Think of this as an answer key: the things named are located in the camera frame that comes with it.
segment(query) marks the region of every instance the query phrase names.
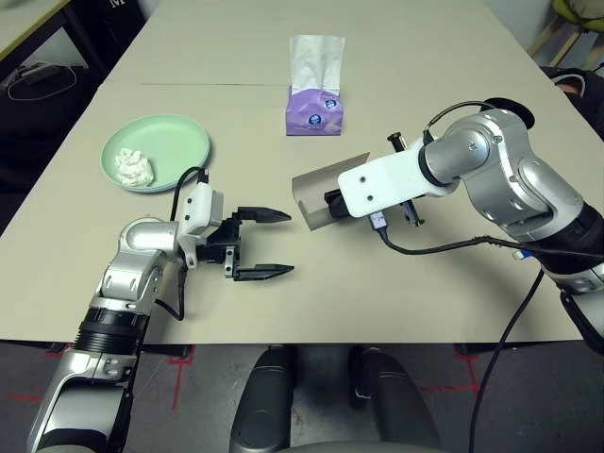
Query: chair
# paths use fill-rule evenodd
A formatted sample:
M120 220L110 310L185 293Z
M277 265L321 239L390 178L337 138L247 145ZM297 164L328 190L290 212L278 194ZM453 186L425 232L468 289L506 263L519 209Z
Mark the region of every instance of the chair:
M562 45L562 48L558 51L556 56L549 62L548 66L558 66L573 44L577 42L581 33L594 31L598 36L581 66L581 69L584 70L594 69L597 61L604 55L604 18L593 20L582 19L575 14L565 0L553 0L552 7L556 11L556 17L539 37L537 37L537 40L533 45L528 48L528 54L533 57L565 23L569 22L575 25L575 29L568 40Z

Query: table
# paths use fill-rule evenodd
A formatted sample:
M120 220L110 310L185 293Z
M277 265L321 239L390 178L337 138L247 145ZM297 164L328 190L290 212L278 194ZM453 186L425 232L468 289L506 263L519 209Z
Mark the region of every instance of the table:
M109 70L96 55L69 3L70 0L18 0L12 7L0 8L0 80L62 26L91 71L99 80L105 78Z
M450 2L428 1L449 8ZM263 48L269 46L270 36L262 30L269 24L285 30L287 25L281 21L287 19L270 8L279 2L254 3L266 6L266 24L262 27L257 23L259 36L248 39ZM341 7L348 4L339 0L335 3ZM295 205L292 177L367 151L372 157L390 153L385 137L391 132L402 130L412 138L442 107L464 99L502 95L522 100L531 108L537 118L530 132L536 153L602 211L601 141L486 8L473 9L476 13L471 23L475 26L467 26L467 18L461 21L446 10L449 20L443 17L436 24L447 24L448 30L457 35L443 41L436 31L434 36L415 41L414 52L411 44L401 40L403 61L393 58L391 46L381 48L379 43L397 34L391 17L411 26L401 12L407 7L417 14L422 10L414 2L385 1L384 10L377 7L382 3L364 4L369 3L372 8L365 15L368 27L378 16L384 16L386 26L363 35L363 40L357 38L359 34L353 27L347 29L349 34L342 33L348 41L341 137L286 137L287 81L277 83L282 77L268 71L268 81L255 85L253 80L262 69L247 67L249 59L244 59L243 50L236 56L241 58L237 75L228 69L228 64L234 62L221 61L220 56L208 53L204 54L207 74L195 71L199 63L183 59L186 70L174 71L172 81L165 78L161 82L159 77L167 77L168 73L155 74L157 64L152 59L138 59L140 80L127 79L128 60L136 61L137 53L143 53L139 47L150 45L146 41L149 30L167 26L161 19L167 13L161 7L161 15L153 16L149 29L143 30L126 52L126 60L118 64L119 71L111 73L110 81L101 86L0 238L0 300L5 304L0 338L73 340L92 292L115 253L120 230L144 215L166 218L171 203L170 193L140 195L112 186L99 168L100 149L126 122L146 114L174 112L194 118L209 132L213 153L210 182L225 194L226 215L237 206L263 205L294 217L282 225L245 225L243 265L280 262L296 268L272 280L233 282L223 278L221 266L203 265L189 273L185 321L178 324L162 310L155 311L148 343L498 340L537 273L536 262L516 262L511 250L489 246L440 256L402 257L384 247L365 221L334 224L311 232ZM170 10L184 10L192 4L175 0ZM204 5L221 10L212 1ZM458 5L465 8L469 3ZM339 24L354 22L358 14L354 8L341 8L340 12ZM206 22L216 22L220 14L215 14ZM332 17L336 16L317 15L315 23L322 27L315 24L315 29L308 31L327 32ZM433 17L441 16L437 9L427 8L414 21L427 23ZM182 37L191 33L187 27L182 28ZM208 37L204 29L198 29L198 33L199 42ZM176 36L168 39L174 41ZM187 46L187 40L181 39ZM237 49L235 41L229 48ZM455 45L462 44L464 52L452 54ZM355 60L355 56L361 56L359 45L375 49L365 55L365 64ZM219 68L209 65L212 59L216 59L216 66L219 62L226 65L223 84L210 79L220 75ZM378 68L373 63L380 59L383 64ZM275 60L272 67L287 68L287 50L277 52ZM455 70L460 67L469 69ZM195 76L182 74L189 70ZM185 77L199 79L187 84ZM419 200L416 205L427 223L419 228L408 226L393 211L390 230L394 242L420 247L478 234L503 236L475 213L463 189L445 198ZM166 288L161 297L174 300L176 294L170 291L169 283ZM579 334L562 309L558 291L551 281L545 281L512 339L577 338Z

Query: light green plate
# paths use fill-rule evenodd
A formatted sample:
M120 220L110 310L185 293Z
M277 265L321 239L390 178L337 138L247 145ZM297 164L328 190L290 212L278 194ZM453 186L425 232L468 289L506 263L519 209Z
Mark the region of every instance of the light green plate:
M151 184L130 187L120 182L114 158L122 148L140 149L149 159L155 176ZM182 115L152 115L128 123L109 139L101 152L101 168L127 191L155 193L174 188L186 169L203 166L209 154L210 139L196 121Z

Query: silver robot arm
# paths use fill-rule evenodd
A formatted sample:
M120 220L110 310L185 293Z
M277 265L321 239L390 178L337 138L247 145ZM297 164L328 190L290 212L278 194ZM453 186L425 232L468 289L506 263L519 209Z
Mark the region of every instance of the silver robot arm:
M144 333L164 267L178 258L177 228L177 222L145 218L122 231L117 255L41 403L28 452L119 451L124 445Z
M522 120L490 109L453 123L444 136L342 173L351 215L421 195L444 196L463 181L484 218L519 243L602 255L602 216L532 152ZM562 290L562 303L589 346L604 354L604 261L534 253Z
M240 268L242 221L273 223L291 217L267 208L238 208L222 220L222 194L207 184L207 174L200 179L186 198L180 222L143 218L120 234L118 252L42 400L27 439L29 453L122 451L144 334L168 262L181 264L183 301L186 269L199 260L224 264L225 277L234 280L266 279L293 269L281 264ZM182 310L179 315L174 311L176 319L182 319Z

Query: cable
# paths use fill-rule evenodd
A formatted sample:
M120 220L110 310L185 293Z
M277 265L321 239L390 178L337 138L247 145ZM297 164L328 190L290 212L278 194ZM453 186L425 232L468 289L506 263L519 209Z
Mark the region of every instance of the cable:
M72 73L72 76L74 76L74 81L71 84L69 84L68 86L66 86L65 88L61 88L60 90L57 90L55 92L50 92L49 94L47 94L45 96L31 97L31 98L19 98L19 97L14 97L12 95L11 90L13 87L15 87L16 85L19 85L20 83L22 83L26 80L26 78L20 78L19 80L16 80L16 81L12 82L10 85L8 85L8 87L7 87L8 99L10 99L11 101L19 101L19 102L42 101L43 99L48 99L49 97L56 96L57 94L66 92L67 90L70 90L71 88L73 88L77 83L77 75L74 72L74 70L71 68L71 66L62 66L59 64L55 64L54 66L56 66L58 68L68 69Z
M495 368L495 363L497 362L497 359L499 358L499 354L501 354L501 351L503 350L503 346L505 345L506 340L508 339L508 335L510 335L510 332L512 331L514 324L516 324L516 321L518 321L518 318L520 318L520 315L522 314L522 312L525 310L525 308L529 304L530 299L532 299L532 297L535 295L535 292L537 291L537 288L539 287L539 284L541 283L541 280L543 279L543 277L544 277L544 271L543 271L543 269L541 269L539 271L539 274L537 274L535 281L532 283L530 290L528 290L528 294L525 297L525 300L522 301L522 304L520 304L520 306L518 307L516 312L513 314L512 319L510 320L510 322L506 326L505 330L503 331L503 335L501 335L501 339L499 340L499 343L497 343L495 351L493 352L493 356L491 356L491 360L489 361L489 364L487 365L487 369L485 370L484 375L482 375L482 381L480 382L480 387L478 388L478 394L476 395L476 401L474 403L474 409L472 410L472 419L470 420L470 438L469 438L469 444L468 444L468 453L474 453L474 443L475 443L475 437L476 437L476 423L478 420L478 412L480 411L480 404L482 403L482 398L484 397L484 391L487 388L487 383L489 382L489 377L491 376L493 369Z
M517 250L527 250L528 252L533 253L547 253L553 255L563 255L568 257L584 257L584 258L594 258L594 259L604 259L604 255L598 255L597 253L584 253L584 252L575 252L571 250L559 250L553 248L541 248L534 247L531 245L523 245L521 243L513 243L510 241L504 241L503 239L493 238L491 236L477 236L474 239L469 239L467 241L459 241L458 243L447 243L445 245L439 245L431 248L420 248L420 249L409 249L404 248L398 245L393 244L388 237L388 233L386 231L386 227L382 226L376 229L377 234L381 240L393 250L398 253L402 253L403 255L429 255L432 253L441 253L446 252L448 250L455 250L457 248L469 247L471 245L478 245L480 243L489 243L491 245L500 245L503 247L515 248Z
M174 222L174 220L176 219L176 209L178 208L178 197L180 196L180 188L185 183L187 177L189 177L191 173L199 173L201 175L204 172L201 167L191 167L185 170L185 173L180 176L178 182L176 183L176 188L174 190L174 198L172 199L172 212L170 212L170 222Z
M447 107L446 109L441 110L440 113L437 113L436 116L434 116L434 118L432 118L430 121L428 121L428 124L426 125L426 127L424 127L424 131L422 133L422 136L424 137L424 145L426 145L434 140L432 138L432 135L429 132L429 129L431 126L434 126L438 121L441 120L441 118L443 118L445 115L447 115L451 111L460 109L462 107L471 107L471 106L488 107L489 109L496 109L496 107L493 104L489 104L488 102L483 102L483 101L464 101L464 102L459 102L457 104L453 104L451 107Z
M183 264L178 269L178 312L166 304L163 300L155 299L155 303L168 311L177 321L185 319L185 281L187 280L188 268Z

